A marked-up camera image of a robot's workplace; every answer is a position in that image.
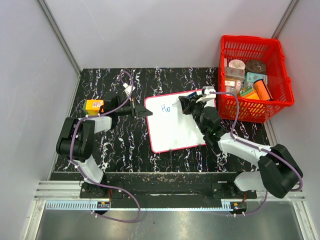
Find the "pink framed whiteboard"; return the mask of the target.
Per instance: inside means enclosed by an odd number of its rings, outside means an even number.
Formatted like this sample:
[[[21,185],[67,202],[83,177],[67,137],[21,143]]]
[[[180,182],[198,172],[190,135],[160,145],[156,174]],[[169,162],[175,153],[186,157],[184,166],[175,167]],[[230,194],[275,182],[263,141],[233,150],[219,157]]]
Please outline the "pink framed whiteboard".
[[[183,114],[179,102],[179,96],[189,96],[193,93],[201,96],[203,91],[198,89],[169,93],[150,96],[144,100],[144,107],[152,112],[146,120],[151,150],[154,153],[182,150],[205,144],[193,117]]]

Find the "white marker blue cap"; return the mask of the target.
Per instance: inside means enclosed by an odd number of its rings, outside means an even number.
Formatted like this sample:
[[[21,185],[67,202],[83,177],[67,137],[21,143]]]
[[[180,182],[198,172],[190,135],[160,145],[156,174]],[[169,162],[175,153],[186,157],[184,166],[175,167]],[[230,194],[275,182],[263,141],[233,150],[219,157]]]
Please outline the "white marker blue cap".
[[[174,105],[175,105],[175,104],[178,104],[178,103],[181,103],[181,102],[185,102],[186,100],[188,100],[187,95],[179,95],[179,96],[177,97],[177,101],[174,103]]]

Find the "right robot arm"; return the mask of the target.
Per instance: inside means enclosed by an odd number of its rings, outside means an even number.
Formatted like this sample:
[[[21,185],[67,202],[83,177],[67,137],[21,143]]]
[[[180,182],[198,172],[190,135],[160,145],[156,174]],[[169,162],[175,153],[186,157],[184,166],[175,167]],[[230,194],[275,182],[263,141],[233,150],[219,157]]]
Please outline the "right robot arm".
[[[216,93],[191,93],[179,96],[184,115],[191,115],[207,146],[218,147],[222,152],[237,156],[258,168],[253,172],[241,172],[227,186],[228,194],[239,198],[246,191],[265,191],[282,199],[287,193],[300,191],[303,173],[289,150],[282,144],[261,145],[234,135],[221,124],[215,107],[207,102]]]

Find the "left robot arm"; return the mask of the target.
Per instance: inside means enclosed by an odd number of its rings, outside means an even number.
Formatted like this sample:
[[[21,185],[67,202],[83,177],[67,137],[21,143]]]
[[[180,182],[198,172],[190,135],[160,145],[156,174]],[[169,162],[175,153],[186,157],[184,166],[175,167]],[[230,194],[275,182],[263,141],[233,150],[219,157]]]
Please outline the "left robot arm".
[[[57,140],[56,152],[68,159],[83,176],[81,198],[104,198],[110,196],[112,191],[107,185],[106,175],[93,156],[95,134],[114,129],[120,116],[140,119],[153,113],[133,97],[121,100],[115,96],[111,99],[87,100],[86,103],[94,106],[95,113],[87,114],[84,118],[67,117]]]

